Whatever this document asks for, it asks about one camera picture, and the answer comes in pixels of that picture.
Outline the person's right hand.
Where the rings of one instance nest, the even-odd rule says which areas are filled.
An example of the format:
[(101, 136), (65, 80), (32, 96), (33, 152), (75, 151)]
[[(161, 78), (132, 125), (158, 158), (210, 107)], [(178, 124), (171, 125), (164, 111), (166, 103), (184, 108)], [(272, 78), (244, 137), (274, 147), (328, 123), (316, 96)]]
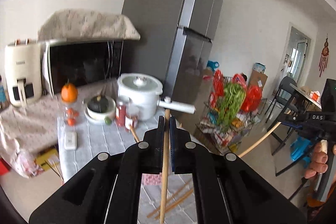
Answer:
[(323, 146), (319, 142), (315, 145), (311, 162), (304, 173), (304, 178), (310, 179), (320, 173), (325, 173), (328, 169), (327, 166), (328, 155), (323, 151)]

